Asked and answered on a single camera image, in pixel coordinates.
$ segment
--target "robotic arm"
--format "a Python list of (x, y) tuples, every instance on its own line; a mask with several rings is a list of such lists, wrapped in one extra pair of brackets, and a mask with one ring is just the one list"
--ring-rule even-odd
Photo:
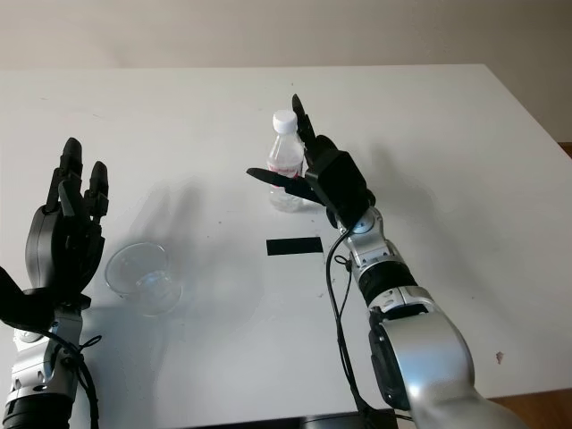
[(97, 428), (97, 397), (80, 354), (82, 294), (96, 272), (105, 239), (100, 219), (107, 213), (107, 169), (97, 162), (82, 196), (81, 144), (69, 139), (46, 203), (32, 220), (26, 267), (32, 288), (22, 292), (0, 268), (0, 319), (16, 328), (18, 350), (4, 428), (68, 428), (77, 385), (88, 394), (91, 427)]
[[(473, 359), (463, 336), (385, 238), (374, 195), (349, 153), (315, 135), (296, 95), (292, 107), (306, 145), (305, 178), (288, 179), (256, 168), (247, 172), (326, 206), (330, 223), (349, 249), (352, 274), (369, 309), (371, 360), (385, 402), (410, 411), (419, 429), (526, 429), (511, 411), (475, 390)], [(345, 342), (337, 315), (336, 322), (338, 342)], [(367, 414), (375, 410), (359, 396), (349, 360), (342, 360), (357, 409), (371, 426)]]

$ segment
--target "wire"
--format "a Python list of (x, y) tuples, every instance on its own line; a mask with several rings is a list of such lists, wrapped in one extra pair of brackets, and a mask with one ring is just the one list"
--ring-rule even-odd
[(351, 263), (351, 259), (347, 259), (347, 258), (343, 257), (342, 255), (336, 255), (335, 257), (333, 257), (333, 260), (336, 261), (340, 265), (344, 265), (346, 267), (346, 271), (349, 273), (348, 286), (346, 286), (346, 294), (343, 297), (343, 302), (341, 303), (341, 308), (340, 308), (340, 318), (341, 318), (341, 315), (343, 314), (343, 309), (346, 306), (346, 302), (348, 301), (349, 286), (351, 284), (351, 266), (352, 266), (352, 263)]
[(91, 420), (90, 427), (91, 429), (98, 429), (99, 409), (97, 407), (96, 385), (93, 382), (93, 378), (91, 377), (91, 373), (89, 372), (88, 366), (84, 361), (81, 351), (87, 347), (91, 347), (100, 342), (102, 338), (101, 335), (96, 335), (95, 337), (86, 341), (85, 343), (81, 344), (78, 347), (64, 340), (62, 337), (56, 335), (53, 332), (46, 330), (38, 330), (34, 332), (39, 333), (40, 335), (44, 335), (50, 340), (54, 340), (55, 342), (57, 342), (60, 346), (62, 346), (64, 350), (66, 350), (71, 355), (71, 357), (75, 361), (76, 365), (78, 366), (77, 368), (78, 383), (80, 383), (81, 387), (83, 388), (84, 391), (86, 391), (86, 395), (88, 396), (89, 418)]
[(359, 394), (358, 384), (356, 382), (356, 377), (354, 375), (353, 368), (351, 366), (351, 361), (349, 360), (349, 353), (348, 347), (346, 345), (346, 338), (343, 333), (343, 327), (341, 326), (341, 315), (343, 313), (343, 309), (346, 305), (346, 301), (348, 299), (349, 294), (349, 286), (351, 284), (351, 260), (346, 259), (342, 256), (336, 256), (335, 261), (338, 264), (342, 264), (346, 266), (346, 269), (350, 271), (349, 274), (349, 281), (348, 287), (346, 288), (346, 294), (344, 296), (344, 300), (341, 304), (341, 309), (338, 309), (338, 304), (336, 302), (336, 297), (333, 294), (333, 287), (332, 287), (332, 259), (333, 255), (336, 251), (336, 248), (351, 234), (351, 229), (346, 230), (342, 233), (340, 237), (336, 241), (333, 242), (330, 251), (328, 252), (328, 256), (325, 260), (325, 282), (326, 287), (328, 289), (328, 295), (330, 296), (330, 302), (332, 304), (333, 316), (336, 321), (336, 331), (338, 336), (338, 348), (340, 350), (340, 359), (341, 365), (343, 367), (344, 374), (346, 375), (346, 379), (348, 380), (349, 388), (351, 389), (351, 394), (354, 397), (354, 401), (356, 401), (357, 412), (361, 414), (364, 419), (366, 420), (367, 425), (372, 425), (372, 422), (368, 420), (368, 416), (375, 413), (384, 413), (390, 414), (395, 418), (400, 418), (402, 420), (407, 420), (412, 422), (413, 419), (409, 416), (404, 416), (402, 414), (396, 414), (392, 410), (378, 410), (371, 407)]

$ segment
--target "clear plastic cup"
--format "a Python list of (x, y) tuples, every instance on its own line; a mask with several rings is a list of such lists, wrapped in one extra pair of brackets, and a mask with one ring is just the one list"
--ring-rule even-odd
[(169, 258), (155, 243), (137, 243), (119, 250), (105, 268), (111, 290), (143, 315), (171, 310), (181, 297), (181, 284), (169, 275)]

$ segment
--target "black rectangle tape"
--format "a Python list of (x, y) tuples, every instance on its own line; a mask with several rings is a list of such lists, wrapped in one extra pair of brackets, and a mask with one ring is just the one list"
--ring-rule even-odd
[(300, 253), (323, 253), (322, 241), (319, 237), (302, 237), (300, 239), (267, 240), (268, 256), (298, 255)]

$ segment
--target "bottle cap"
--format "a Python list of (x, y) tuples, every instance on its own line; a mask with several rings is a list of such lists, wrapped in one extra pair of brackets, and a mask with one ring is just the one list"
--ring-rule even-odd
[(278, 134), (291, 134), (298, 129), (298, 118), (291, 110), (279, 110), (274, 113), (272, 124)]

